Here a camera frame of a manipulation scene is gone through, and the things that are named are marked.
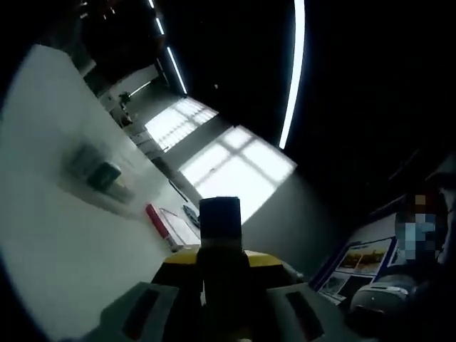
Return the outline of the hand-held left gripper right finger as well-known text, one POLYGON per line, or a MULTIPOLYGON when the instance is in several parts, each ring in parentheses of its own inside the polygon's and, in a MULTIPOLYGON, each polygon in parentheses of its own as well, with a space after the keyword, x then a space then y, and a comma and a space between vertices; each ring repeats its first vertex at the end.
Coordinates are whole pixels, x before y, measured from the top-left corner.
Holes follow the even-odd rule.
POLYGON ((274 256, 244 252, 244 339, 347 341, 343 314, 274 256))

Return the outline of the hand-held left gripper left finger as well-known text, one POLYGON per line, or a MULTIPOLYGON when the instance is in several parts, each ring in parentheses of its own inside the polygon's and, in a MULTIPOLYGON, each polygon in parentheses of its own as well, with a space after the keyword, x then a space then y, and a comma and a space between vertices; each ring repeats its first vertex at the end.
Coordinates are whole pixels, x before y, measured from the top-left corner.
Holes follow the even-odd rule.
POLYGON ((203 282, 197 249, 164 260, 151 282, 134 285, 100 315, 86 341, 200 341, 203 282))

